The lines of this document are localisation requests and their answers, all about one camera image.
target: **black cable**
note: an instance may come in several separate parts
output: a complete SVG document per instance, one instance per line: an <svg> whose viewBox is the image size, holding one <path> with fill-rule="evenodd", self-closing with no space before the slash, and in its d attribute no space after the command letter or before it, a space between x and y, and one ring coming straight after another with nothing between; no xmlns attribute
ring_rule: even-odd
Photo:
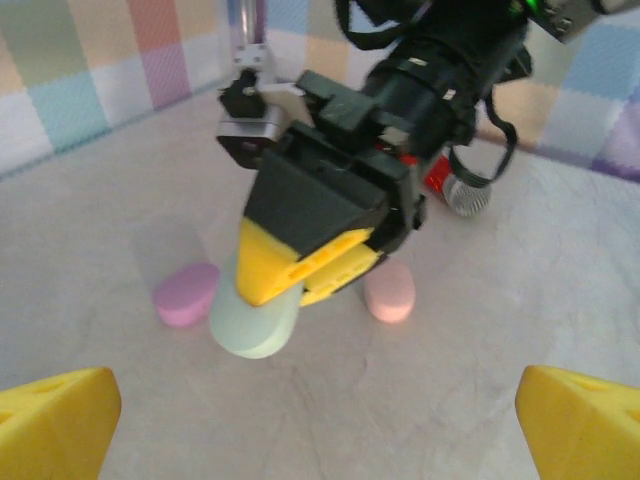
<svg viewBox="0 0 640 480"><path fill-rule="evenodd" d="M335 0L335 14L342 34L360 50L382 50L404 35L411 22L400 23L380 32L358 33L351 31L351 1Z"/></svg>
<svg viewBox="0 0 640 480"><path fill-rule="evenodd" d="M498 165L493 178L485 178L480 175L476 175L473 172L470 172L460 162L460 159L456 155L453 146L449 151L449 164L451 165L453 174L466 185L475 188L484 188L500 178L511 163L513 154L516 150L516 147L518 146L518 132L516 131L516 127L513 124L502 120L496 113L495 104L493 101L493 89L491 90L491 93L489 93L489 96L485 98L484 103L487 106L487 116L489 117L489 120L492 124L498 127L502 131L502 133L504 133L507 139L507 150L502 157L502 160L500 161L500 164Z"/></svg>

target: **white table surface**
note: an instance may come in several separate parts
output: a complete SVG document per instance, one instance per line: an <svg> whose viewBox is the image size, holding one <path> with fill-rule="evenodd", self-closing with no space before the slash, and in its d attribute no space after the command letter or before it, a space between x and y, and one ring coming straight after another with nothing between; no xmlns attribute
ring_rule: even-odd
<svg viewBox="0 0 640 480"><path fill-rule="evenodd" d="M123 410L103 479L534 479L514 411L549 364L640 385L640 188L519 154L474 220L431 201L398 253L417 307L358 288L290 343L233 357L149 289L234 248L253 174L207 93L0 183L0 389L106 365ZM495 158L481 142L464 152Z"/></svg>

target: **pink oval object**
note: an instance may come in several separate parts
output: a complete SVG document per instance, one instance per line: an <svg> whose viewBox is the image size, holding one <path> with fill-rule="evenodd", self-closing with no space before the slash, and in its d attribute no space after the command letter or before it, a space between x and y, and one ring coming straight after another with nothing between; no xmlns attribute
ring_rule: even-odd
<svg viewBox="0 0 640 480"><path fill-rule="evenodd" d="M364 296L371 314L381 322L406 319L416 303L411 270L392 258L364 277Z"/></svg>
<svg viewBox="0 0 640 480"><path fill-rule="evenodd" d="M215 265L189 265L158 285L153 305L170 327L188 327L207 317L219 280Z"/></svg>

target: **colorful checkered fabric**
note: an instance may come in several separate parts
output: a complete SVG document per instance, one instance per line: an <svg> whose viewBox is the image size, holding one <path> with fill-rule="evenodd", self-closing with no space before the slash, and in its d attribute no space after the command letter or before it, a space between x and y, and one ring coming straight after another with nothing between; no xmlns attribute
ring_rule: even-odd
<svg viewBox="0 0 640 480"><path fill-rule="evenodd" d="M384 52L361 52L344 40L331 0L267 0L267 39L280 73L316 70L352 88ZM373 28L360 12L354 31ZM521 148L640 182L640 9L602 17L562 45L532 25L532 78L496 89L498 112L518 127ZM486 118L480 136L502 142Z"/></svg>
<svg viewBox="0 0 640 480"><path fill-rule="evenodd" d="M331 0L266 3L284 78L308 68L357 88L385 54L349 45ZM0 176L224 78L227 12L224 0L0 0ZM357 10L352 26L372 29ZM496 91L521 148L640 182L640 10L568 45L534 25L528 46L533 78ZM502 141L484 118L479 130Z"/></svg>
<svg viewBox="0 0 640 480"><path fill-rule="evenodd" d="M220 80L228 44L217 0L0 0L0 175Z"/></svg>

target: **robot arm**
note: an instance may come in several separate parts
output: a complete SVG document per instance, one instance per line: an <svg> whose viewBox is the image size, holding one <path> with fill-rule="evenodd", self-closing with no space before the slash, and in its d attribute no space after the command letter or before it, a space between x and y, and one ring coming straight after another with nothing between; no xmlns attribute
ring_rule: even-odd
<svg viewBox="0 0 640 480"><path fill-rule="evenodd" d="M529 22L566 41L600 14L638 1L436 0L427 8L420 0L357 0L374 24L396 22L357 34L348 30L349 0L336 0L341 29L356 46L395 42L359 91L307 71L295 88L282 87L288 96L274 96L256 69L244 68L221 95L228 115L218 135L238 164L257 169L240 227L240 296L258 307L303 283L308 305L383 262L424 223L420 180L443 148L460 180L488 186L517 144L492 91L531 74ZM467 170L453 149L473 139L480 102L507 139L490 179ZM400 161L407 156L414 161Z"/></svg>

